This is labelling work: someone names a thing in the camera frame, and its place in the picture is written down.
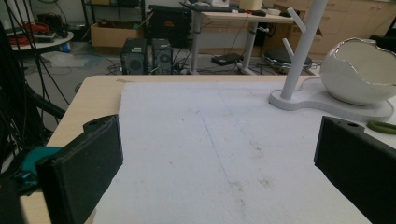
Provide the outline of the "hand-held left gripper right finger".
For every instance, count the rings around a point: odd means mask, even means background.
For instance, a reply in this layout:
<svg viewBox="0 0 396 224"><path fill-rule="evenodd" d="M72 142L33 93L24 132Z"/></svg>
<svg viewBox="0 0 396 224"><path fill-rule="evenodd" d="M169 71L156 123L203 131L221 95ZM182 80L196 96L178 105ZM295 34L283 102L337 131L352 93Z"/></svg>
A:
<svg viewBox="0 0 396 224"><path fill-rule="evenodd" d="M396 224L396 149L359 124L324 116L315 165L373 224Z"/></svg>

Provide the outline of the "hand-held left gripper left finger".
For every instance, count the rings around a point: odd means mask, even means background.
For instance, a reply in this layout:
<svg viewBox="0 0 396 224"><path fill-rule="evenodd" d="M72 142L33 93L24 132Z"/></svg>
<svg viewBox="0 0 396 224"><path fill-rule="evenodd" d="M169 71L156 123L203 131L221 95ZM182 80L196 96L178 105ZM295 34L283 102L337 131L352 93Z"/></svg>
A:
<svg viewBox="0 0 396 224"><path fill-rule="evenodd" d="M35 164L52 224L83 224L123 163L119 117L83 125L83 133Z"/></svg>

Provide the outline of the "white branched stand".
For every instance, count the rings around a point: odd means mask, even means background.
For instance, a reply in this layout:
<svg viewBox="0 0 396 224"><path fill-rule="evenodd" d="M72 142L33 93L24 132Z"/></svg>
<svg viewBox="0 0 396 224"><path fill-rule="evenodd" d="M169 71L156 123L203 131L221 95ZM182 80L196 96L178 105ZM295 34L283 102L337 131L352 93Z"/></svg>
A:
<svg viewBox="0 0 396 224"><path fill-rule="evenodd" d="M293 8L288 9L289 14L302 31L302 36L296 49L292 49L288 41L284 42L291 58L291 67L283 88L270 93L269 103L288 111L303 108L322 110L355 121L389 120L395 112L395 107L389 99L369 105L343 102L328 93L320 74L318 77L304 80L301 84L297 83L327 3L328 0L314 0L311 6L313 9L308 12L307 21L302 21Z"/></svg>

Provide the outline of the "white eggshell-shaped bowl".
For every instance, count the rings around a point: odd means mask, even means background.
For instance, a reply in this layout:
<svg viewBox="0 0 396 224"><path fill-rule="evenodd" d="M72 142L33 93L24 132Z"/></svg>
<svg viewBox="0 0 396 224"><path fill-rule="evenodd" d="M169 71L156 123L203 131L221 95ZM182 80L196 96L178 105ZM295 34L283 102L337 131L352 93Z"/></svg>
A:
<svg viewBox="0 0 396 224"><path fill-rule="evenodd" d="M396 95L396 53L374 40L349 38L322 61L320 78L328 93L353 105L369 105Z"/></svg>

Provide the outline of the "clear plastic bag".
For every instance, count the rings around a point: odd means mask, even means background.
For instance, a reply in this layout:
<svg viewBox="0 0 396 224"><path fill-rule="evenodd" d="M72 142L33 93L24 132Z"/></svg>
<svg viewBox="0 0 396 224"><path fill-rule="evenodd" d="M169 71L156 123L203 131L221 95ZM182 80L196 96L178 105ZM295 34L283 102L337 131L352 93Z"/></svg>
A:
<svg viewBox="0 0 396 224"><path fill-rule="evenodd" d="M50 51L41 54L41 57L51 63L52 67L83 67L88 59L78 59L73 54L60 51Z"/></svg>

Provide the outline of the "white foam mat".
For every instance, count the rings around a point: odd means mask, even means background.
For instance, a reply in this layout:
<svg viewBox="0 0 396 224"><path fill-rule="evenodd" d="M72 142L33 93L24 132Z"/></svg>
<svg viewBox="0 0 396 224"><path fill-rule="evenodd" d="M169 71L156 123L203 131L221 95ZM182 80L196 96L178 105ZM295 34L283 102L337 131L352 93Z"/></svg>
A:
<svg viewBox="0 0 396 224"><path fill-rule="evenodd" d="M123 163L94 224L370 224L315 166L322 112L269 83L127 83Z"/></svg>

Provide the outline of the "black computer tower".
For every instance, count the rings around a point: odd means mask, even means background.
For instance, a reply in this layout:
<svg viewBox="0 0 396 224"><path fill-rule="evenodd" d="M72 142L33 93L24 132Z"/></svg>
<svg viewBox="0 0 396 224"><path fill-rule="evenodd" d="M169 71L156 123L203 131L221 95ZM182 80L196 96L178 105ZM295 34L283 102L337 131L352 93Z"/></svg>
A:
<svg viewBox="0 0 396 224"><path fill-rule="evenodd" d="M156 75L173 74L173 48L168 39L153 38L152 67Z"/></svg>
<svg viewBox="0 0 396 224"><path fill-rule="evenodd" d="M148 51L145 38L127 38L121 54L124 75L145 75L148 72Z"/></svg>

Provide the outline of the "round white table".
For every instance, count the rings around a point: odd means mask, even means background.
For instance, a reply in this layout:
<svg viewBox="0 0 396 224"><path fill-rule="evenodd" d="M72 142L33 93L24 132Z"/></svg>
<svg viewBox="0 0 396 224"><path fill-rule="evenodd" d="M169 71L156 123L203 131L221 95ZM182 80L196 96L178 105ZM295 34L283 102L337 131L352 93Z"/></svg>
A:
<svg viewBox="0 0 396 224"><path fill-rule="evenodd" d="M7 41L13 50L43 49L67 44L74 34L61 30L56 32L43 22L24 22L11 29Z"/></svg>

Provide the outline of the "cardboard box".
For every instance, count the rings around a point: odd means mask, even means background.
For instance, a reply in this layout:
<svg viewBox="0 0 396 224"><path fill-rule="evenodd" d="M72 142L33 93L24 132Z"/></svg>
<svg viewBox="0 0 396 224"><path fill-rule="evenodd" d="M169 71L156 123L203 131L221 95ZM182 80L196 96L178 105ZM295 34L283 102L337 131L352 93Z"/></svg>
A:
<svg viewBox="0 0 396 224"><path fill-rule="evenodd" d="M91 26L93 47L121 48L127 38L143 36L139 21L99 21Z"/></svg>

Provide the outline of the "wooden cabinet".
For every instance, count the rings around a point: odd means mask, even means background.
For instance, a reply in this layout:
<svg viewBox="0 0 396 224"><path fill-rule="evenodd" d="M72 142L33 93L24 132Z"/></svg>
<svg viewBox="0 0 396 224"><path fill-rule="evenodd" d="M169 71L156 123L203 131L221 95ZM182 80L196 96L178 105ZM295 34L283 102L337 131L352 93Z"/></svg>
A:
<svg viewBox="0 0 396 224"><path fill-rule="evenodd" d="M313 9L314 0L265 0L273 8L293 7L300 11L300 17L307 21L308 12ZM309 50L313 60L323 60L331 48L351 37L369 38L371 35L385 35L396 18L396 0L328 0L322 15L319 30ZM262 53L268 49L284 48L282 38L286 37L293 49L296 48L300 30L293 24L268 24L272 29L265 37Z"/></svg>

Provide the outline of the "flat black box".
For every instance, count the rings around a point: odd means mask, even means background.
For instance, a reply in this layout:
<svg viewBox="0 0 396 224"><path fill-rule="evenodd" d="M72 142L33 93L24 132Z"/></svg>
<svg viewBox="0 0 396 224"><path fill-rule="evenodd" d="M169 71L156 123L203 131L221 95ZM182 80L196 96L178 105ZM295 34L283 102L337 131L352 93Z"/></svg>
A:
<svg viewBox="0 0 396 224"><path fill-rule="evenodd" d="M231 53L228 55L221 55L221 56L215 56L211 58L211 62L215 63L220 66L225 66L229 64L234 64L238 63L239 61L243 60L244 57L240 54L236 53Z"/></svg>

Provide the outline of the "large black equipment case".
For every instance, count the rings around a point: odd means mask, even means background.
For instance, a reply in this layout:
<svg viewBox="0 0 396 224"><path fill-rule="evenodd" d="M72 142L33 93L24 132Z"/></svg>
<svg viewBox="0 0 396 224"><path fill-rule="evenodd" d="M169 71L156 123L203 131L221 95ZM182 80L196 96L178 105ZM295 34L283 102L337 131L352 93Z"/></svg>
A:
<svg viewBox="0 0 396 224"><path fill-rule="evenodd" d="M148 38L168 39L173 47L184 48L191 34L191 11L184 7L149 5Z"/></svg>

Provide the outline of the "white-legged wooden desk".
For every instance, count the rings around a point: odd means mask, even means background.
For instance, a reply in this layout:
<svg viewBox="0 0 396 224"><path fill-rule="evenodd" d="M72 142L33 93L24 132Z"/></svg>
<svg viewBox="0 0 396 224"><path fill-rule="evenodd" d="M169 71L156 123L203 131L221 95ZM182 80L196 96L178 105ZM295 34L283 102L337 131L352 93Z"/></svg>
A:
<svg viewBox="0 0 396 224"><path fill-rule="evenodd" d="M263 16L255 16L249 13L232 13L229 12L211 12L211 11L202 11L200 8L192 5L186 5L181 3L183 7L187 7L191 10L192 15L192 34L193 34L193 42L192 42L192 50L191 50L191 65L189 73L192 75L198 75L198 53L200 48L200 35L202 28L202 17L207 17L210 21L239 21L239 22L249 22L250 29L247 34L247 43L246 43L246 51L244 53L244 61L237 65L237 68L245 75L254 75L254 72L251 71L248 66L250 63L251 53L254 46L255 36L257 34L258 24L260 22L264 23L286 23L292 24L294 23L294 19L286 18L277 15L265 15Z"/></svg>

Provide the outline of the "black metal frame post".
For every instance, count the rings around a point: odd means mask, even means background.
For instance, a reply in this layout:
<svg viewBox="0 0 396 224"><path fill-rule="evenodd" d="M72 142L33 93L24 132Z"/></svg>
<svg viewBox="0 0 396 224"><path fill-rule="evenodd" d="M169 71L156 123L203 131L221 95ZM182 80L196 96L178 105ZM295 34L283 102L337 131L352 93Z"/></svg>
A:
<svg viewBox="0 0 396 224"><path fill-rule="evenodd" d="M65 113L27 84L0 22L0 172L19 155L48 143L52 131L44 125L42 110L57 119Z"/></svg>

